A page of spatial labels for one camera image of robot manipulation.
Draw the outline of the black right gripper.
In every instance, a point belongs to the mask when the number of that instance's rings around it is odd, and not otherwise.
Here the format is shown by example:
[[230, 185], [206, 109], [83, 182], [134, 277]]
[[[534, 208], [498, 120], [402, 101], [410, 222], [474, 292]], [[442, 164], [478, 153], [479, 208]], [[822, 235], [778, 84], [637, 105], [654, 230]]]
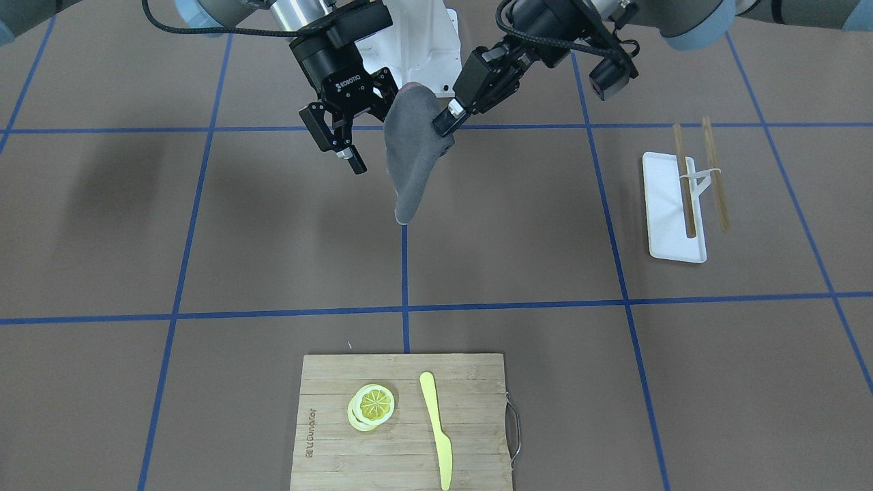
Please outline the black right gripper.
[[383, 2], [352, 2], [318, 19], [313, 34], [290, 43], [294, 59], [318, 99], [299, 117], [322, 152], [346, 160], [353, 174], [368, 169], [353, 144], [353, 118], [383, 121], [401, 91], [389, 66], [369, 72], [356, 42], [393, 25]]

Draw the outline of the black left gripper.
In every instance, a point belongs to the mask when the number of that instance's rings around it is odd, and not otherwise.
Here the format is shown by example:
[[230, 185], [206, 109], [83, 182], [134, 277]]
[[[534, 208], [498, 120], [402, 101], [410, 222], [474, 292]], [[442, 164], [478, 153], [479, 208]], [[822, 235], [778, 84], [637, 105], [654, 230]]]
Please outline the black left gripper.
[[440, 137], [452, 136], [471, 115], [484, 114], [517, 92], [520, 80], [540, 60], [537, 46], [505, 36], [495, 46], [478, 46], [462, 65], [454, 99], [432, 121]]

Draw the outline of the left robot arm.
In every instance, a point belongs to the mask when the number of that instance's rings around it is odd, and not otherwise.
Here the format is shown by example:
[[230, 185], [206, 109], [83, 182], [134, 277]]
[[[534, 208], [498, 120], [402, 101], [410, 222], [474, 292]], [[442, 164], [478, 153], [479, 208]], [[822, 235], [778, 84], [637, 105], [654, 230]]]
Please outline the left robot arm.
[[843, 31], [871, 30], [870, 1], [502, 1], [494, 19], [504, 38], [477, 47], [462, 66], [454, 98], [432, 124], [450, 136], [473, 115], [486, 114], [520, 88], [536, 62], [554, 68], [571, 52], [599, 58], [589, 74], [607, 100], [638, 76], [636, 40], [627, 25], [649, 26], [668, 46], [688, 52], [723, 36], [736, 18]]

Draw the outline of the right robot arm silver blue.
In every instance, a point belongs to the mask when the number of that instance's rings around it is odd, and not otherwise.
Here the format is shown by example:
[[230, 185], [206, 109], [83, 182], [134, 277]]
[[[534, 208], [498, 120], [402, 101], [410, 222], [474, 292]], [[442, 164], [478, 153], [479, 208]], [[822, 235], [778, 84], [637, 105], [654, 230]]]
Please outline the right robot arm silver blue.
[[360, 115], [387, 117], [399, 88], [389, 68], [365, 68], [358, 41], [393, 25], [383, 1], [177, 1], [184, 28], [171, 32], [286, 38], [316, 94], [299, 116], [318, 148], [367, 170], [353, 144]]

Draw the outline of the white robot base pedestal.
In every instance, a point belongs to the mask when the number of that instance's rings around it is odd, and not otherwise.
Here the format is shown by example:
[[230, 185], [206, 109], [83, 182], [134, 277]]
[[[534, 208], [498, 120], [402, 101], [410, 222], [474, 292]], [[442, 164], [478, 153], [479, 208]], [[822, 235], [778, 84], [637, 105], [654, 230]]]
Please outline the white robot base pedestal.
[[365, 68], [386, 66], [397, 86], [417, 82], [438, 98], [455, 96], [462, 69], [458, 14], [443, 1], [385, 1], [393, 25], [356, 42]]

